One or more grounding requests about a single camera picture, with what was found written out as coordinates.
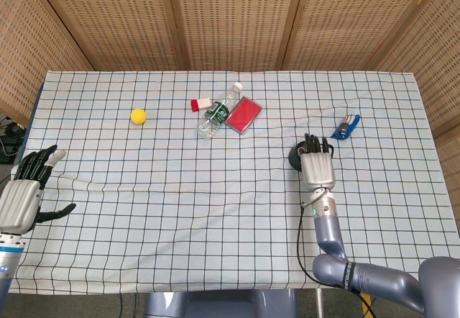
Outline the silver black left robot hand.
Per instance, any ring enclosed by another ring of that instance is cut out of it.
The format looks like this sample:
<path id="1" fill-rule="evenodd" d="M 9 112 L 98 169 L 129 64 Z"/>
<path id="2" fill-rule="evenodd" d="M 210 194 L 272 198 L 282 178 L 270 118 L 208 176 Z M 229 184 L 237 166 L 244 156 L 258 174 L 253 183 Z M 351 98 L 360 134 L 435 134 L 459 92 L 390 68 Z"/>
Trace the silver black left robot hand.
<path id="1" fill-rule="evenodd" d="M 0 195 L 0 233 L 25 235 L 36 224 L 68 216 L 76 205 L 71 203 L 55 212 L 42 212 L 41 199 L 54 167 L 66 155 L 52 145 L 26 155 L 17 166 L 12 180 Z"/>

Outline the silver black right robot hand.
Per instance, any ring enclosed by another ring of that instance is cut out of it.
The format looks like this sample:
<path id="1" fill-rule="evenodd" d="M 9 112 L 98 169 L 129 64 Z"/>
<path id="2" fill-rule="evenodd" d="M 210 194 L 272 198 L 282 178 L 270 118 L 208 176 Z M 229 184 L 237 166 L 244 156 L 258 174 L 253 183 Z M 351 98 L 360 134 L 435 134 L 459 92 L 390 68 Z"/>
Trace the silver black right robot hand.
<path id="1" fill-rule="evenodd" d="M 333 156 L 334 147 L 325 137 L 305 134 L 305 140 L 298 147 L 300 171 L 307 191 L 317 188 L 332 190 L 336 183 Z"/>

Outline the blue snack packet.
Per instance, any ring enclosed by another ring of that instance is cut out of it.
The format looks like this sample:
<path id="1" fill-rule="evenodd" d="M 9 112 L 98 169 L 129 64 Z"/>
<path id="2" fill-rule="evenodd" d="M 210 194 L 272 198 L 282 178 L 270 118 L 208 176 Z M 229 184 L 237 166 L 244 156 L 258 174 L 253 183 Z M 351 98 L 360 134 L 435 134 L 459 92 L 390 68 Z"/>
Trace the blue snack packet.
<path id="1" fill-rule="evenodd" d="M 346 140 L 357 127 L 360 119 L 359 114 L 347 114 L 331 137 L 335 140 Z"/>

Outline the red ink pad case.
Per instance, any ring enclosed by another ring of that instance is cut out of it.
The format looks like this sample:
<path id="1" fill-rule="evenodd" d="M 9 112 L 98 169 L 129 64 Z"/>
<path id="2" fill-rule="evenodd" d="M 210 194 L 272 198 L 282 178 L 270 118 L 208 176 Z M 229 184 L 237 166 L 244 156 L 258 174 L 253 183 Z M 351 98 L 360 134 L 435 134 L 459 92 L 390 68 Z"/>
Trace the red ink pad case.
<path id="1" fill-rule="evenodd" d="M 232 109 L 224 123 L 239 134 L 244 134 L 261 111 L 262 107 L 257 102 L 244 96 Z"/>

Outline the clear plastic water bottle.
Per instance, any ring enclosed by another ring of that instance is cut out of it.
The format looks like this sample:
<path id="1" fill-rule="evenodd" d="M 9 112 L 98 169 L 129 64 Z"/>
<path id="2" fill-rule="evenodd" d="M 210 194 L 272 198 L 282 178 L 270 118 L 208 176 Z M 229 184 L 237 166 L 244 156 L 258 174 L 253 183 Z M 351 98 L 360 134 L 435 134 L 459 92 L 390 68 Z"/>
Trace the clear plastic water bottle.
<path id="1" fill-rule="evenodd" d="M 213 137 L 239 102 L 239 95 L 242 89 L 243 86 L 240 82 L 234 82 L 220 99 L 212 102 L 198 125 L 198 136 L 200 138 L 210 139 Z"/>

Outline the red and white small box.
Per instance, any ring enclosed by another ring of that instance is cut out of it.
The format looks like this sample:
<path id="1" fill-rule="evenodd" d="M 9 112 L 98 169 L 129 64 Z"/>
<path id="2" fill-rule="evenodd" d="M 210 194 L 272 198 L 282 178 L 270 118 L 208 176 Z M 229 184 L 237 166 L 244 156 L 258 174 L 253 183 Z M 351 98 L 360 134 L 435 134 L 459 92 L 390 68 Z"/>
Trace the red and white small box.
<path id="1" fill-rule="evenodd" d="M 191 109 L 194 112 L 198 112 L 202 109 L 208 109 L 212 105 L 212 102 L 209 98 L 206 99 L 192 99 L 190 101 Z"/>

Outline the checkered light blue tablecloth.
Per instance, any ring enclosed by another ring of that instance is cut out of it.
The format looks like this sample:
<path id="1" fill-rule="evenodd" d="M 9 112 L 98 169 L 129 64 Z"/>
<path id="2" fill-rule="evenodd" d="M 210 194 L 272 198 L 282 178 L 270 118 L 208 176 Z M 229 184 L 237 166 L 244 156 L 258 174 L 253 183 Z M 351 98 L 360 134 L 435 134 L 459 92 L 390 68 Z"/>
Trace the checkered light blue tablecloth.
<path id="1" fill-rule="evenodd" d="M 200 138 L 207 109 L 234 82 L 262 111 L 244 134 L 223 123 Z M 144 124 L 130 119 L 147 113 Z M 409 73 L 50 71 L 25 153 L 57 145 L 42 209 L 67 217 L 25 236 L 11 284 L 21 294 L 115 294 L 311 286 L 319 253 L 309 197 L 288 162 L 305 133 L 332 142 L 346 254 L 412 275 L 460 258 L 460 236 L 418 85 Z"/>

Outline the grey robot torso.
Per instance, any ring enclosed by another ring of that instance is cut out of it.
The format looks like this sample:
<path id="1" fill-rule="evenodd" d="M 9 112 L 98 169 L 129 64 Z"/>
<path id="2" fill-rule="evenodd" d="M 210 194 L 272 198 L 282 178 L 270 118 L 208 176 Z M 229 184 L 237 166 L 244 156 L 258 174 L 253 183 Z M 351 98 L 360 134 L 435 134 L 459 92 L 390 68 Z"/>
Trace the grey robot torso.
<path id="1" fill-rule="evenodd" d="M 298 318 L 294 289 L 157 292 L 143 318 Z"/>

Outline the woven wooden folding screen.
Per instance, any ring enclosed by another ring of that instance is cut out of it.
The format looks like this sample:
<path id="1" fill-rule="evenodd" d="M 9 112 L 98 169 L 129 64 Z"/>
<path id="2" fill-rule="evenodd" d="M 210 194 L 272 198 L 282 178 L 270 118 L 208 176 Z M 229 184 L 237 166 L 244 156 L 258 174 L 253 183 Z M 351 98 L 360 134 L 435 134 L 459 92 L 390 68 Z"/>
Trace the woven wooden folding screen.
<path id="1" fill-rule="evenodd" d="M 460 0 L 0 0 L 0 113 L 49 70 L 393 71 L 421 92 L 460 229 Z"/>

